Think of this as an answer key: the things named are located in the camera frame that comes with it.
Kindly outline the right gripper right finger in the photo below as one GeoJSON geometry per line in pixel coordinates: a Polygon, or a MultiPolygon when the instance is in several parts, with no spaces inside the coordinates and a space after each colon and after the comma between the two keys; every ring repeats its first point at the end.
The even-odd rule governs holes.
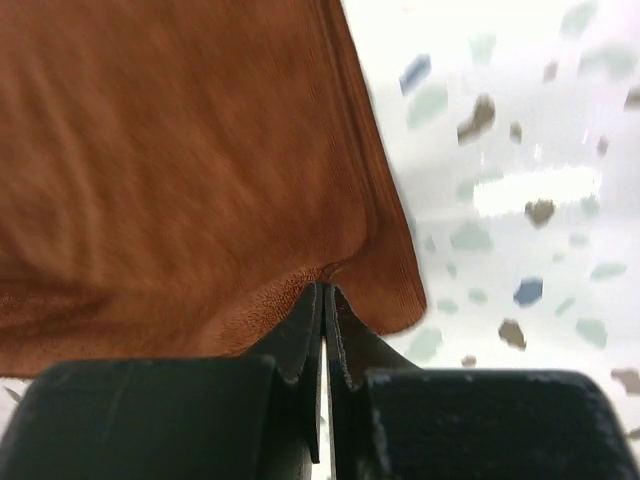
{"type": "Polygon", "coordinates": [[[324,289],[337,479],[635,479],[613,408],[566,370],[423,369],[324,289]]]}

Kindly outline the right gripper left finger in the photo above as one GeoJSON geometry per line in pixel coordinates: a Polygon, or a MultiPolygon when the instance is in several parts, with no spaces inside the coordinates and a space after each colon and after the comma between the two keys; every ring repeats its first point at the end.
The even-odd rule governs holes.
{"type": "Polygon", "coordinates": [[[5,479],[307,479],[319,460],[320,288],[238,357],[57,364],[1,441],[5,479]]]}

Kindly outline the brown towel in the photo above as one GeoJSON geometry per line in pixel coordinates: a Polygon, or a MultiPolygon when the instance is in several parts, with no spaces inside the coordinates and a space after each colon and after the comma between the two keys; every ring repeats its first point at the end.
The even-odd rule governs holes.
{"type": "Polygon", "coordinates": [[[1,5],[1,372],[237,355],[304,287],[426,310],[337,1],[1,5]]]}

